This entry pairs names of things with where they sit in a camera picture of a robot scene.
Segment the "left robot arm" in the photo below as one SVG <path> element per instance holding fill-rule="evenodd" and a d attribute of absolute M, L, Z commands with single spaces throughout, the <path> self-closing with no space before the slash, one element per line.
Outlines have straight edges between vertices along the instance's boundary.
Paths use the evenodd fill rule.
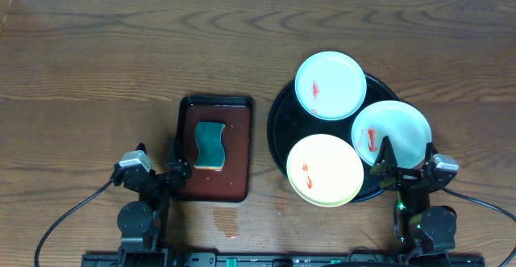
<path fill-rule="evenodd" d="M 143 143 L 125 153 L 114 165 L 110 177 L 113 185 L 138 194 L 138 199 L 129 202 L 118 214 L 117 224 L 121 231 L 119 266 L 181 264 L 181 255 L 171 250 L 165 239 L 170 202 L 191 178 L 191 168 L 176 137 L 169 146 L 165 165 L 169 168 L 167 173 L 153 170 Z"/>

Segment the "green scouring sponge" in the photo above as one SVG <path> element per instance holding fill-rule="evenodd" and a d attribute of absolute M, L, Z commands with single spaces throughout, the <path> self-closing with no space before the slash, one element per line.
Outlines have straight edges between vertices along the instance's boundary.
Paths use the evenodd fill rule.
<path fill-rule="evenodd" d="M 198 158 L 195 161 L 196 169 L 223 169 L 226 153 L 223 146 L 224 123 L 198 122 L 194 132 L 194 140 L 198 147 Z"/>

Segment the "yellow plate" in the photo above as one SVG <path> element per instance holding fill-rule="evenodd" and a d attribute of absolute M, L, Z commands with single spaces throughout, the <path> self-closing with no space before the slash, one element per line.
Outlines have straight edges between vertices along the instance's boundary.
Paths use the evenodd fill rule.
<path fill-rule="evenodd" d="M 319 207 L 349 203 L 364 182 L 364 166 L 356 150 L 328 134 L 299 140 L 287 156 L 286 172 L 295 192 Z"/>

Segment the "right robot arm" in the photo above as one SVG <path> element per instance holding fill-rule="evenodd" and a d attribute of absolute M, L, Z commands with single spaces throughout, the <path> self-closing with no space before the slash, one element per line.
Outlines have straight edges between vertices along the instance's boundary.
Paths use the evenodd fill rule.
<path fill-rule="evenodd" d="M 380 188 L 397 193 L 394 207 L 395 236 L 409 255 L 439 254 L 456 246 L 456 212 L 447 206 L 432 206 L 430 194 L 446 186 L 458 173 L 459 165 L 426 145 L 420 169 L 398 164 L 388 136 L 381 141 L 370 173 L 381 177 Z"/>

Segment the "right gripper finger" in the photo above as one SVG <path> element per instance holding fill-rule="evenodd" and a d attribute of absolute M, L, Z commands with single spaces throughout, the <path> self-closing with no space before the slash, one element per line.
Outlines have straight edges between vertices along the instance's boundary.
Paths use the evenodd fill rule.
<path fill-rule="evenodd" d="M 424 156 L 424 164 L 427 165 L 431 162 L 432 157 L 437 154 L 438 151 L 436 150 L 434 144 L 432 142 L 429 142 L 426 144 L 426 150 L 425 150 L 425 156 Z"/>
<path fill-rule="evenodd" d="M 390 175 L 397 168 L 397 159 L 390 138 L 384 136 L 376 160 L 372 164 L 372 175 Z"/>

